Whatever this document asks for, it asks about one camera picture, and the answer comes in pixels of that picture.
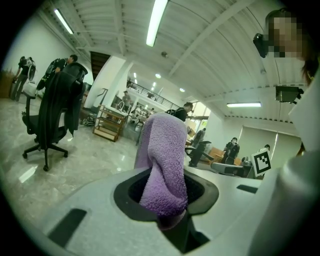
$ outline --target floor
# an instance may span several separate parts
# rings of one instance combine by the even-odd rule
[[[26,98],[19,103],[0,99],[0,181],[17,214],[37,226],[54,204],[78,187],[134,167],[135,141],[120,137],[117,142],[92,133],[92,127],[79,127],[74,137],[68,132],[57,146],[69,151],[49,149],[50,170],[43,171],[44,152],[34,151],[24,159],[25,149],[35,145],[34,135],[27,134],[21,112]],[[31,102],[30,114],[38,114],[41,101]]]

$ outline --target office chair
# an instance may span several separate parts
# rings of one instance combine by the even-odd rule
[[[23,92],[26,96],[26,111],[22,113],[22,121],[26,125],[27,133],[36,135],[34,142],[37,145],[26,149],[22,156],[26,159],[27,153],[44,150],[43,170],[46,172],[49,170],[48,149],[62,152],[65,158],[68,157],[67,150],[53,143],[58,143],[68,130],[73,135],[74,130],[78,129],[81,100],[86,89],[83,79],[87,73],[88,71],[77,62],[56,73],[46,85],[38,115],[30,115],[30,101],[36,97],[28,91]],[[59,127],[62,113],[64,124]]]

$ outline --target white column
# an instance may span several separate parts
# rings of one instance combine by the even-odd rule
[[[127,90],[128,72],[131,69],[133,62],[126,61],[116,73],[107,94],[102,102],[103,105],[110,107],[116,95],[122,98],[124,91]]]
[[[120,71],[121,67],[126,63],[125,59],[112,56],[110,57],[107,62],[103,65],[102,69],[100,70],[99,74],[97,75],[96,79],[93,82],[93,85],[90,89],[88,97],[85,100],[84,107],[91,108],[102,88],[109,89],[113,84],[116,75]]]

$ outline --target purple towel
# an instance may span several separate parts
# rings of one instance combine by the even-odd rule
[[[179,222],[187,208],[184,150],[187,128],[167,113],[151,115],[143,126],[134,168],[152,167],[140,205],[155,212],[166,226]]]

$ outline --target white panel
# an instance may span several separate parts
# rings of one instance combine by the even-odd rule
[[[271,160],[271,167],[282,167],[286,161],[297,155],[300,146],[301,139],[299,137],[278,133],[278,139]]]
[[[272,152],[277,133],[274,131],[255,129],[250,127],[243,127],[241,138],[238,141],[240,151],[238,158],[250,157],[252,154],[258,152],[266,144],[270,145],[270,151]]]

